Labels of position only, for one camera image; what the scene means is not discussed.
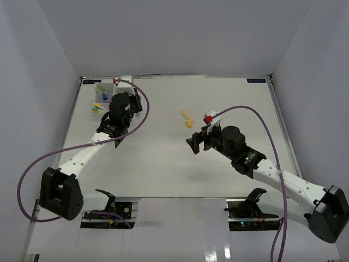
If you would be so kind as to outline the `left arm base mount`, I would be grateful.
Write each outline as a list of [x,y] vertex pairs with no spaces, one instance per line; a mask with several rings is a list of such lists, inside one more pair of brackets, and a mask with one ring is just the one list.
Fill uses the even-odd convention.
[[102,189],[96,189],[93,193],[85,195],[83,200],[83,219],[104,219],[110,229],[115,225],[126,229],[133,228],[129,223],[133,207],[131,201],[117,200],[112,193]]

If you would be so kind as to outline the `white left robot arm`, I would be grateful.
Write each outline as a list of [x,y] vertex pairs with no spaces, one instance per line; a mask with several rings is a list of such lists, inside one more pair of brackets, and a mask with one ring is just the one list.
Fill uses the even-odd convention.
[[141,97],[135,89],[117,92],[87,147],[57,168],[47,168],[41,178],[40,207],[72,221],[79,214],[97,211],[109,218],[115,212],[115,196],[97,189],[91,194],[81,189],[87,176],[130,133],[131,121],[142,111]]

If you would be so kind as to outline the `blue cap spray bottle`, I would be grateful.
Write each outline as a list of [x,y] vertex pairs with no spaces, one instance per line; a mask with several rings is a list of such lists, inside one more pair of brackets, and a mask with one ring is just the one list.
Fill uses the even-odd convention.
[[103,102],[104,102],[104,103],[109,103],[109,102],[110,102],[110,99],[109,99],[107,93],[104,93],[104,92],[103,92],[103,93],[101,94],[101,96],[102,96],[102,99],[103,99]]

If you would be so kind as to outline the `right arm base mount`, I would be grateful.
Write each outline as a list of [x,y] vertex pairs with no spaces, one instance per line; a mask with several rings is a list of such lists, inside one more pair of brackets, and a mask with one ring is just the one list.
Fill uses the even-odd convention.
[[265,189],[255,188],[246,198],[226,200],[224,211],[228,215],[230,232],[275,231],[279,228],[279,216],[264,213],[258,206],[266,192]]

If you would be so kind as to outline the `white marker orange cap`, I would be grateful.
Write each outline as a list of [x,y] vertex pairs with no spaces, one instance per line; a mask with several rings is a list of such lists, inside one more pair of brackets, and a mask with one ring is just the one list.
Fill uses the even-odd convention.
[[92,113],[94,113],[94,114],[105,114],[106,111],[102,110],[100,108],[92,108]]

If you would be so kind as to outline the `white marker yellow cap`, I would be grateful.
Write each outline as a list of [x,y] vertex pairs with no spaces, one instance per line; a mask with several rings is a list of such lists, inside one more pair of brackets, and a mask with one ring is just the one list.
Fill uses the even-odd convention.
[[100,110],[108,111],[107,108],[103,107],[102,105],[100,105],[100,104],[98,104],[98,103],[93,103],[93,105],[94,105],[96,108],[99,108]]

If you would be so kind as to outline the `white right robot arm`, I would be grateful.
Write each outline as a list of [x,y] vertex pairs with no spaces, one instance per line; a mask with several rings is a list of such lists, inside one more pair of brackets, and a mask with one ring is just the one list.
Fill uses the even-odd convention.
[[217,126],[210,132],[207,129],[203,127],[186,140],[194,154],[199,153],[199,145],[203,144],[205,151],[214,149],[228,158],[238,173],[286,193],[283,198],[264,188],[255,188],[240,204],[228,204],[225,210],[230,217],[257,218],[264,214],[282,217],[287,213],[288,219],[309,228],[322,241],[336,243],[348,223],[348,202],[339,187],[325,188],[288,171],[280,172],[264,154],[246,144],[237,127]]

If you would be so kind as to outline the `yellow highlighter body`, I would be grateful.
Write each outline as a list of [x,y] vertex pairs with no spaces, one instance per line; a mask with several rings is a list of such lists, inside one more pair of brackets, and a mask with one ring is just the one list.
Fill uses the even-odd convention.
[[186,111],[182,110],[181,111],[182,116],[186,119],[186,121],[193,123],[194,120],[192,119],[192,117],[190,116],[189,113],[187,113]]

